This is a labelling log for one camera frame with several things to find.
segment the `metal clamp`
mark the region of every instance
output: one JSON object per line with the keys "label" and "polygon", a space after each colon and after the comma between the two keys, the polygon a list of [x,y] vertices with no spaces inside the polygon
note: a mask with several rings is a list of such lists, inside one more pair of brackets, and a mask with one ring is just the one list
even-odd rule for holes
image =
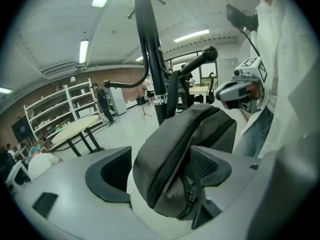
{"label": "metal clamp", "polygon": [[154,105],[164,105],[167,104],[168,101],[168,94],[162,94],[162,95],[155,95],[154,96]]}

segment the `tripod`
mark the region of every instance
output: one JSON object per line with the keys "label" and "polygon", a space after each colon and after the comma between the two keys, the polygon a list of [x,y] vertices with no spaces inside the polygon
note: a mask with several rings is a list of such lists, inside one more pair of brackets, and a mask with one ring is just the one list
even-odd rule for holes
{"label": "tripod", "polygon": [[143,115],[141,116],[141,119],[143,118],[143,122],[145,122],[145,119],[146,119],[146,116],[149,116],[152,118],[152,115],[149,115],[145,112],[145,108],[144,108],[144,105],[141,104],[141,107],[142,107],[142,111],[143,111]]}

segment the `black table leg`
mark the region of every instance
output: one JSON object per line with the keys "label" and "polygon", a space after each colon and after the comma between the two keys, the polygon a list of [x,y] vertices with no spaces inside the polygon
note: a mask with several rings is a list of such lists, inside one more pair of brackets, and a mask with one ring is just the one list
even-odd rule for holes
{"label": "black table leg", "polygon": [[105,150],[104,148],[100,147],[98,142],[96,141],[95,137],[92,135],[92,132],[90,131],[89,128],[85,129],[86,133],[88,134],[89,138],[91,139],[91,141],[93,142],[93,144],[96,146],[96,149],[98,151],[102,151]]}
{"label": "black table leg", "polygon": [[86,145],[86,147],[88,148],[88,150],[90,151],[90,153],[93,153],[93,149],[90,147],[88,141],[86,140],[85,136],[82,134],[82,132],[79,132],[79,136],[80,138],[83,140],[84,144]]}
{"label": "black table leg", "polygon": [[71,139],[68,139],[66,142],[68,142],[70,148],[73,150],[73,152],[76,154],[77,157],[81,157],[81,154],[76,149],[75,145],[72,143]]}

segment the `blue cap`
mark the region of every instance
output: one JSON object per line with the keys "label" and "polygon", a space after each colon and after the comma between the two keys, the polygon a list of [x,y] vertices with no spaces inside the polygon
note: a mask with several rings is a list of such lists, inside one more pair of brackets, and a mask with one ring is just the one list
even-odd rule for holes
{"label": "blue cap", "polygon": [[41,149],[40,147],[38,147],[38,146],[32,146],[32,147],[30,148],[30,151],[29,151],[29,157],[32,158],[32,156],[34,155],[35,152],[41,152],[41,151],[42,151],[42,149]]}

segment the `white shelving unit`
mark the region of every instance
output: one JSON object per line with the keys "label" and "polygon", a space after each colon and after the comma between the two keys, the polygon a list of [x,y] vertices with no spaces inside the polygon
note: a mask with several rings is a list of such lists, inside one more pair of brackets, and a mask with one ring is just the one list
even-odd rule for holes
{"label": "white shelving unit", "polygon": [[[73,119],[75,121],[79,120],[80,117],[78,116],[78,111],[82,110],[82,109],[85,109],[85,108],[89,108],[90,106],[91,107],[94,107],[95,108],[95,111],[92,112],[90,115],[88,116],[91,116],[91,115],[99,115],[100,117],[100,120],[95,122],[93,125],[91,125],[90,127],[98,124],[98,123],[105,123],[105,120],[104,118],[102,117],[100,111],[99,111],[99,108],[98,108],[98,105],[94,102],[95,100],[95,94],[94,94],[94,91],[93,89],[89,88],[89,91],[84,93],[84,94],[81,94],[81,95],[77,95],[77,96],[72,96],[72,92],[75,91],[75,90],[78,90],[78,89],[82,89],[82,88],[87,88],[87,87],[90,87],[92,84],[91,84],[91,80],[90,78],[88,79],[87,82],[83,82],[83,83],[79,83],[79,84],[76,84],[76,85],[73,85],[73,86],[67,86],[67,85],[64,85],[63,86],[63,89],[62,90],[59,90],[53,94],[50,94],[48,95],[47,97],[44,97],[38,101],[36,101],[35,103],[29,105],[29,106],[26,106],[24,105],[23,108],[24,108],[24,112],[25,112],[25,115],[26,115],[26,118],[28,120],[28,123],[29,123],[29,126],[32,130],[32,133],[35,137],[36,140],[38,140],[39,138],[39,133],[41,133],[41,130],[43,128],[46,128],[48,127],[49,125],[51,125],[52,123],[59,123],[59,120],[62,119],[63,117],[69,115],[69,114],[72,114],[73,116]],[[45,104],[46,102],[48,101],[51,101],[52,99],[55,99],[59,96],[63,96],[65,95],[66,96],[66,100],[65,101],[62,101],[50,108],[47,108],[46,110],[42,111],[41,113],[38,113],[37,115],[29,118],[29,115],[28,115],[28,110],[31,110],[31,109],[35,109],[43,104]],[[84,104],[80,107],[77,107],[77,108],[74,108],[74,104],[76,104],[76,100],[80,99],[80,98],[83,98],[83,97],[86,97],[86,96],[91,96],[92,97],[92,102],[89,102],[87,104]],[[69,111],[64,113],[64,114],[61,114],[61,115],[58,115],[57,117],[51,119],[49,122],[42,122],[40,125],[35,125],[35,122],[38,123],[38,120],[43,117],[45,114],[49,113],[49,112],[52,112],[53,110],[61,107],[61,106],[67,106]],[[54,137],[58,132],[62,131],[62,129],[59,129],[53,133],[51,133],[50,135],[48,135],[46,138],[49,139],[49,138],[52,138]]]}

